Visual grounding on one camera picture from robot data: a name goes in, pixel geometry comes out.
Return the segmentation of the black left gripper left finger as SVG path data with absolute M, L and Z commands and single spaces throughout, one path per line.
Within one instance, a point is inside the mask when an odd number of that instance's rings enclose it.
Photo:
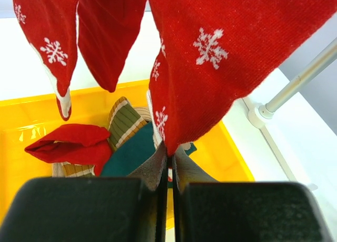
M 167 152 L 126 177 L 40 177 L 17 192 L 1 241 L 164 241 Z

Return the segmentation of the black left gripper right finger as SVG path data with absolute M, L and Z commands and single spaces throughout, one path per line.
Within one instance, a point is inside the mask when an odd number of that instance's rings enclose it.
M 181 149 L 172 168 L 176 241 L 332 240 L 302 184 L 218 182 Z

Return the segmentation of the dark green sock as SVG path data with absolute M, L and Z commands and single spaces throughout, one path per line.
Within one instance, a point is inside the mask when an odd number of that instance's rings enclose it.
M 112 154 L 104 165 L 101 176 L 128 176 L 151 157 L 155 150 L 153 126 L 149 122 Z

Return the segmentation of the red christmas sock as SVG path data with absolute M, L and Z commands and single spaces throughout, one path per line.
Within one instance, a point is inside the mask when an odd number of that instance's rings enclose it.
M 147 0 L 79 0 L 78 46 L 92 76 L 114 92 L 139 32 Z
M 91 124 L 64 124 L 25 148 L 25 152 L 46 163 L 68 162 L 94 166 L 99 176 L 113 151 L 110 132 Z

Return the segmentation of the beige striped sock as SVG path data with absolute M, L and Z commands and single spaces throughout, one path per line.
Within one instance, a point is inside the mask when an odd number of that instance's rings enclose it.
M 116 151 L 133 137 L 147 122 L 136 112 L 126 97 L 119 98 L 112 106 L 108 117 L 108 142 Z
M 95 177 L 93 165 L 79 165 L 68 162 L 52 164 L 53 177 Z

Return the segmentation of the red snowflake sock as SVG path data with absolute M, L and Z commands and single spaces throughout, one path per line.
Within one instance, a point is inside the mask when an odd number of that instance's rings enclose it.
M 336 0 L 149 3 L 161 42 L 149 89 L 169 155 L 206 134 L 336 12 Z
M 30 46 L 51 82 L 63 120 L 71 116 L 70 82 L 77 62 L 78 0 L 13 0 L 13 8 Z

